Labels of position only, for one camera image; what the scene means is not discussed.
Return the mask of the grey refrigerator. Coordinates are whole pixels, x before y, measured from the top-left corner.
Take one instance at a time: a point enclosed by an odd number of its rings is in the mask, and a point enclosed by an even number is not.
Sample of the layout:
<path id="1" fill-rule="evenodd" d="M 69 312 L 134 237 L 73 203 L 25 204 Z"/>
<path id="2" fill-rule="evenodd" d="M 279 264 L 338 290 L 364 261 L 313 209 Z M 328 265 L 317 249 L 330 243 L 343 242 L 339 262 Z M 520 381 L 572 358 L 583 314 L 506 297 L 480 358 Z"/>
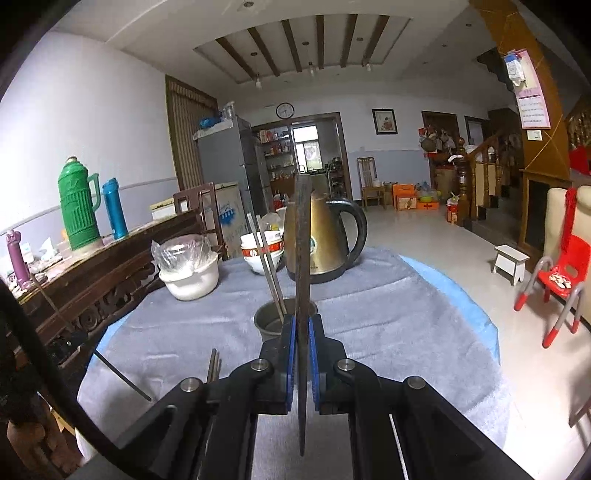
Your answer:
<path id="1" fill-rule="evenodd" d="M 193 134 L 206 182 L 236 183 L 245 212 L 263 217 L 273 207 L 263 147 L 248 121 L 235 116 Z"/>

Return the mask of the red plastic chair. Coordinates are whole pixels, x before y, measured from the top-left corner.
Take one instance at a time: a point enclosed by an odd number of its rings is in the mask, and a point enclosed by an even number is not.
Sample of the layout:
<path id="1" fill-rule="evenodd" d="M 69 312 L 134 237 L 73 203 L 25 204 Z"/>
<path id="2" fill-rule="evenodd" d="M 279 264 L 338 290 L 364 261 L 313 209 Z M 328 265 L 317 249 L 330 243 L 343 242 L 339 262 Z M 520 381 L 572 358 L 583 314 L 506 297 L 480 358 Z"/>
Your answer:
<path id="1" fill-rule="evenodd" d="M 536 264 L 525 289 L 519 294 L 514 310 L 520 311 L 533 292 L 536 282 L 544 286 L 543 300 L 548 302 L 552 295 L 565 301 L 558 320 L 545 336 L 542 346 L 547 349 L 555 340 L 573 307 L 576 307 L 570 331 L 575 334 L 581 323 L 581 305 L 587 271 L 590 264 L 590 245 L 578 236 L 571 235 L 566 246 L 561 248 L 557 262 L 544 256 Z"/>

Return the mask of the gold electric kettle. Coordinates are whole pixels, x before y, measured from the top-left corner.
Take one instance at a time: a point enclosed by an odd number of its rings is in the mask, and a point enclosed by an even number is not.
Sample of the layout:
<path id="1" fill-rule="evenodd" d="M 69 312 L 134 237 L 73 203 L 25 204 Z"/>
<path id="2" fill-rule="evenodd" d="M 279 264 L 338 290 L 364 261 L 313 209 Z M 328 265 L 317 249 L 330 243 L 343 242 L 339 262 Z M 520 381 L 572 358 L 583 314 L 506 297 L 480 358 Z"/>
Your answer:
<path id="1" fill-rule="evenodd" d="M 356 241 L 349 247 L 342 214 L 356 222 Z M 339 278 L 353 267 L 365 248 L 368 222 L 360 206 L 346 198 L 328 198 L 311 192 L 310 277 L 311 284 Z"/>

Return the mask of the carved dark wooden sideboard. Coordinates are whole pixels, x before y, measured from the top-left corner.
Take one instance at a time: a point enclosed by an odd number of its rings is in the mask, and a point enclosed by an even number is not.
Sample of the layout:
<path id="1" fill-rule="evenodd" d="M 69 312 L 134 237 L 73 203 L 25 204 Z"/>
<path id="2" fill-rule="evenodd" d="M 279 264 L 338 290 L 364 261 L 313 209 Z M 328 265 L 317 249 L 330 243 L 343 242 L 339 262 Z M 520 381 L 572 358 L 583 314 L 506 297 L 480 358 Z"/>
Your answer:
<path id="1" fill-rule="evenodd" d="M 53 363 L 63 367 L 106 327 L 163 286 L 151 244 L 198 234 L 190 211 L 152 222 L 68 266 L 18 300 Z"/>

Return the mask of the wooden chair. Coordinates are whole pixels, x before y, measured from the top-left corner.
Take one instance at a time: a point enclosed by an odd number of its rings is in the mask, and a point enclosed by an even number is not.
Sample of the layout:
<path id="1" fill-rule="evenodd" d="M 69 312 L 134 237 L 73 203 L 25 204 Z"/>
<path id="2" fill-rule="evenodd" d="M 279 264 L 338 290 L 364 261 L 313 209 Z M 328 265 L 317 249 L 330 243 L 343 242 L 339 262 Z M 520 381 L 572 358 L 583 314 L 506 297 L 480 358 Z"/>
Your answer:
<path id="1" fill-rule="evenodd" d="M 376 200 L 386 208 L 383 183 L 379 180 L 374 157 L 359 157 L 356 160 L 360 181 L 363 208 L 367 209 L 370 200 Z"/>

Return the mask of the purple bottle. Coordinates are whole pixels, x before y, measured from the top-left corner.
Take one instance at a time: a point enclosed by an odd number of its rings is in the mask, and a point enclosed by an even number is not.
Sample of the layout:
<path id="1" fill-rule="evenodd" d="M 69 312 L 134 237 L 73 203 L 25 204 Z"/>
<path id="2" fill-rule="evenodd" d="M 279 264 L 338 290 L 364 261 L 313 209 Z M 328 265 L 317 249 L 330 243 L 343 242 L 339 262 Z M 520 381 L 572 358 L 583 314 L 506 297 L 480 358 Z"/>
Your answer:
<path id="1" fill-rule="evenodd" d="M 30 273 L 22 255 L 20 241 L 20 232 L 15 230 L 8 230 L 6 232 L 7 248 L 14 274 L 16 276 L 17 284 L 21 289 L 26 289 L 30 282 Z"/>

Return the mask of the grey utensil holder cup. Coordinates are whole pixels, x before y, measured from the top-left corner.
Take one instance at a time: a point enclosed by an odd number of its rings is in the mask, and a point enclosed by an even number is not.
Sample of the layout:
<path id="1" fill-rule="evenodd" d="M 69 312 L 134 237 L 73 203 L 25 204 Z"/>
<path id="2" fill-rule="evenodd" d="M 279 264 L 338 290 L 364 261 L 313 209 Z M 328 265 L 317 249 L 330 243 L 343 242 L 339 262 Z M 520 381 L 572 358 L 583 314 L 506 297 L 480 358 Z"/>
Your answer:
<path id="1" fill-rule="evenodd" d="M 296 314 L 296 298 L 287 297 L 284 298 L 284 304 L 287 307 L 288 319 Z M 315 302 L 310 302 L 310 314 L 314 315 L 318 313 L 318 307 Z M 259 330 L 259 335 L 263 342 L 269 341 L 274 338 L 280 337 L 281 331 L 283 330 L 283 323 L 281 323 L 280 316 L 277 313 L 276 305 L 273 301 L 264 304 L 256 311 L 253 316 L 253 323 L 256 329 Z"/>

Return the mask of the grey table cloth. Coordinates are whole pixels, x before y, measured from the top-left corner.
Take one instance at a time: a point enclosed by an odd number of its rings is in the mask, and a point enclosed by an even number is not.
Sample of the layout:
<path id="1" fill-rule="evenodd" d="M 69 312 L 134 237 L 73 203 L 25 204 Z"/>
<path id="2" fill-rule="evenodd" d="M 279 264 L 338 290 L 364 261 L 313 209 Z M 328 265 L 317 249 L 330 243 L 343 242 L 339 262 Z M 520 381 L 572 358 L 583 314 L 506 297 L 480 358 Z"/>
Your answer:
<path id="1" fill-rule="evenodd" d="M 443 275 L 388 251 L 327 285 L 263 340 L 263 281 L 229 263 L 191 303 L 150 294 L 78 399 L 121 451 L 85 479 L 519 479 L 499 448 L 501 372 Z"/>

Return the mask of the framed wall picture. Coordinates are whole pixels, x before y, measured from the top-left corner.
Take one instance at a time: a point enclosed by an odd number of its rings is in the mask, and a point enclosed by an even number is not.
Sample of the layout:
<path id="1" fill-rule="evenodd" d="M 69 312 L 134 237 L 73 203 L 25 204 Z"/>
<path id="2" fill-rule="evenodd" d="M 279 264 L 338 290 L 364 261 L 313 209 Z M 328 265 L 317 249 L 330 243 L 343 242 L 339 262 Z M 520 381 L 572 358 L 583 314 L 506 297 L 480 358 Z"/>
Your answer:
<path id="1" fill-rule="evenodd" d="M 398 126 L 393 109 L 373 109 L 373 120 L 377 135 L 397 135 Z"/>

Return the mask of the round wall clock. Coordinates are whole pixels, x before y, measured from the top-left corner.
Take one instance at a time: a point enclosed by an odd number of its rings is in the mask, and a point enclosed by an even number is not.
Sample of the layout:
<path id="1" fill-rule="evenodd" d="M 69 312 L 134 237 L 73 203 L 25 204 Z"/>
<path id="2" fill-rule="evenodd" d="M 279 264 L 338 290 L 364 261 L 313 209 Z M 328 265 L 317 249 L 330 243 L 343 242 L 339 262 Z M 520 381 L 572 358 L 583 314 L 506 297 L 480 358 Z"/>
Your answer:
<path id="1" fill-rule="evenodd" d="M 281 102 L 276 106 L 276 116 L 281 120 L 288 120 L 294 116 L 294 105 L 290 102 Z"/>

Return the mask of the blue thermos bottle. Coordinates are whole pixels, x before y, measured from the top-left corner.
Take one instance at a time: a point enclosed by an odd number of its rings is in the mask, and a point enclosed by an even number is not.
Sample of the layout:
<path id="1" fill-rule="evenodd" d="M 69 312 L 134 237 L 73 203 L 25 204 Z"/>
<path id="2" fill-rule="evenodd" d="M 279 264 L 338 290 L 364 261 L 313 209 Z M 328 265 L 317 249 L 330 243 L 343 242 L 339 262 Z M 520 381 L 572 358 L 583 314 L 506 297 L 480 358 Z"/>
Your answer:
<path id="1" fill-rule="evenodd" d="M 114 240 L 128 235 L 122 204 L 119 196 L 119 184 L 115 178 L 102 185 L 102 196 L 105 202 L 107 217 Z"/>

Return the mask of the green thermos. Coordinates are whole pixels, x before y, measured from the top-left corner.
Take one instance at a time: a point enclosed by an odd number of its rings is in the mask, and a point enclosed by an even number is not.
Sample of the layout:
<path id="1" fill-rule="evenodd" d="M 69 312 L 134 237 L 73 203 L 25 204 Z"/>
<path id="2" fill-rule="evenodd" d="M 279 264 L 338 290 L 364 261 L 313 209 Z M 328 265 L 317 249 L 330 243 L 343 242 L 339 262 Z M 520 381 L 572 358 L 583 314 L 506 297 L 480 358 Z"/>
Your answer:
<path id="1" fill-rule="evenodd" d="M 60 209 L 72 250 L 100 238 L 95 213 L 101 205 L 99 176 L 75 157 L 69 157 L 58 178 Z"/>

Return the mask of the pink wall calendar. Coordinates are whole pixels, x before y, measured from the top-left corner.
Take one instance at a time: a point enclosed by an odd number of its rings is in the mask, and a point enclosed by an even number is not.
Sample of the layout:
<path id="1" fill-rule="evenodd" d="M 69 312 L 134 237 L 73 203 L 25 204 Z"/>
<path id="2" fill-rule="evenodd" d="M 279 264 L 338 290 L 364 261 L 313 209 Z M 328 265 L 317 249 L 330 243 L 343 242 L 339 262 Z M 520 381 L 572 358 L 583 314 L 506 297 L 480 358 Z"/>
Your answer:
<path id="1" fill-rule="evenodd" d="M 517 100 L 524 130 L 550 129 L 543 90 L 527 50 L 511 51 L 504 57 L 505 67 Z"/>

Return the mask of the red white bowl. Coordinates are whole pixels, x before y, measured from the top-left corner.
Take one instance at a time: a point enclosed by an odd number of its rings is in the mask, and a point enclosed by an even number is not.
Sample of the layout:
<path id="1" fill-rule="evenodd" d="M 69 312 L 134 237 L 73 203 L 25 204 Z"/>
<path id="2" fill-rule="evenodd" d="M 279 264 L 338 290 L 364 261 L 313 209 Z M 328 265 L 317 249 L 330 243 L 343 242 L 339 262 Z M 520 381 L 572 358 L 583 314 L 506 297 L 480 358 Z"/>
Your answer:
<path id="1" fill-rule="evenodd" d="M 266 253 L 270 253 L 271 262 L 274 268 L 279 268 L 280 260 L 283 258 L 284 242 L 283 235 L 278 230 L 266 230 L 264 232 L 266 241 L 263 242 L 260 233 L 245 234 L 240 237 L 240 248 L 242 248 L 242 257 L 245 259 L 249 268 L 256 274 L 263 275 L 263 262 L 266 261 Z"/>

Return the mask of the clear plastic bag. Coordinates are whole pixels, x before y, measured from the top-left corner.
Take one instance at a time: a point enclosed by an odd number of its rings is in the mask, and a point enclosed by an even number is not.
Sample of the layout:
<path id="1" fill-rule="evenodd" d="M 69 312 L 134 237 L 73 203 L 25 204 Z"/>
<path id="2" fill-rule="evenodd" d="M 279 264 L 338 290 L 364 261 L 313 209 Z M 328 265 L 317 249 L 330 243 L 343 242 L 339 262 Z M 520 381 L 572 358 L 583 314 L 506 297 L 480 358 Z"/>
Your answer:
<path id="1" fill-rule="evenodd" d="M 200 234 L 182 235 L 163 243 L 152 240 L 150 251 L 159 269 L 172 273 L 197 272 L 214 257 L 208 239 Z"/>

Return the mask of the white small stool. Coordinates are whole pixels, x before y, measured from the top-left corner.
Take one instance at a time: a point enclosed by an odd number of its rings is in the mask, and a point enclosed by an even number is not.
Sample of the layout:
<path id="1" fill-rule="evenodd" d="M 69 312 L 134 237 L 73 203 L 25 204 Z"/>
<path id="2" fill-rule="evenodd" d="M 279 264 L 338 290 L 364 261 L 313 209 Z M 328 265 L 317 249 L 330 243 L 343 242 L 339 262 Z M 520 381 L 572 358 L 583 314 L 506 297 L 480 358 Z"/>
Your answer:
<path id="1" fill-rule="evenodd" d="M 494 273 L 501 271 L 509 275 L 513 286 L 522 282 L 530 256 L 506 244 L 496 246 L 495 251 L 496 257 L 492 271 Z"/>

